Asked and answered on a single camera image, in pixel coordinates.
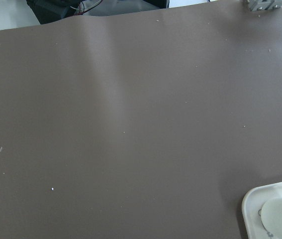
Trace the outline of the beige tray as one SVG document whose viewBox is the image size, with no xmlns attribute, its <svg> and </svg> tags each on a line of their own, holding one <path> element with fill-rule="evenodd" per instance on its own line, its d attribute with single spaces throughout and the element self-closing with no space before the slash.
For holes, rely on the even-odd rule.
<svg viewBox="0 0 282 239">
<path fill-rule="evenodd" d="M 261 221 L 261 208 L 270 199 L 282 198 L 282 182 L 254 188 L 242 201 L 242 214 L 250 239 L 275 239 Z"/>
</svg>

